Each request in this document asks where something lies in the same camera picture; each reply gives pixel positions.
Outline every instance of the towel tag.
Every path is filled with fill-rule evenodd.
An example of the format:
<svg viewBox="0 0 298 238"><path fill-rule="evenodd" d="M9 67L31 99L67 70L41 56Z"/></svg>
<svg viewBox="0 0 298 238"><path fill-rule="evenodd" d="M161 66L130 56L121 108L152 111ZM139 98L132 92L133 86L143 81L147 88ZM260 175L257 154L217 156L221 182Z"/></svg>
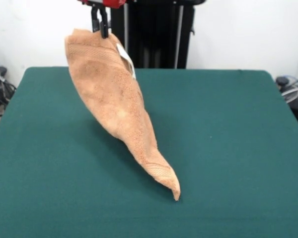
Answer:
<svg viewBox="0 0 298 238"><path fill-rule="evenodd" d="M117 43L117 50L118 50L120 56L122 58L124 58L125 60L127 60L129 62L129 64L131 65L131 69L133 71L133 78L136 79L134 63L131 60L131 58L129 57L129 55L127 54L127 52L125 51L124 47L122 47L120 44Z"/></svg>

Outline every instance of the green tablecloth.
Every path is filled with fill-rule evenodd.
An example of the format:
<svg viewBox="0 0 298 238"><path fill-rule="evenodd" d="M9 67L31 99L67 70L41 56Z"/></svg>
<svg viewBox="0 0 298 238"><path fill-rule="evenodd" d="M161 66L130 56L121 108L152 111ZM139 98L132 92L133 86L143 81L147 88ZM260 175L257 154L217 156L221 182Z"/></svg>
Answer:
<svg viewBox="0 0 298 238"><path fill-rule="evenodd" d="M298 123L263 71L137 70L181 198L31 68L0 123L0 238L298 238Z"/></svg>

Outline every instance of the table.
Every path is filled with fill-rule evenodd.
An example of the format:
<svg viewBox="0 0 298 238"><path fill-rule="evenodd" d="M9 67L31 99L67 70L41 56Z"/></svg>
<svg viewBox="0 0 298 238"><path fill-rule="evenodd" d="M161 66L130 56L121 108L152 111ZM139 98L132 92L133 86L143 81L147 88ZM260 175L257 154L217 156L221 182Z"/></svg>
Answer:
<svg viewBox="0 0 298 238"><path fill-rule="evenodd" d="M0 238L298 237L298 123L268 73L137 77L180 201L95 121L66 67L30 68L0 123Z"/></svg>

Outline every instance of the towel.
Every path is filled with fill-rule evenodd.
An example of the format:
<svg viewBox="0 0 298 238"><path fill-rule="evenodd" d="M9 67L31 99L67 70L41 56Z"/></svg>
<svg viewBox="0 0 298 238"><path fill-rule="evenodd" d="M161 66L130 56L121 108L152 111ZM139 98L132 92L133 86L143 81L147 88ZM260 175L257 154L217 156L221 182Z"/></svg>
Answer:
<svg viewBox="0 0 298 238"><path fill-rule="evenodd" d="M103 39L99 31L75 29L66 37L65 48L72 81L87 109L178 200L178 178L158 150L132 61L122 57L118 38L110 33Z"/></svg>

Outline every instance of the black stand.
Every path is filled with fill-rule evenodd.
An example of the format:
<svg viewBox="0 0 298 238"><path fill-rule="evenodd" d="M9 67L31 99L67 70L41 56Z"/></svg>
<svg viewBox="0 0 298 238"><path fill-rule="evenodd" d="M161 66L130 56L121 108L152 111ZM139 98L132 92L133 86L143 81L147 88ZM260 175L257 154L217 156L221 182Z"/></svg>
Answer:
<svg viewBox="0 0 298 238"><path fill-rule="evenodd" d="M136 68L186 68L194 5L205 0L128 0L111 9L112 32Z"/></svg>

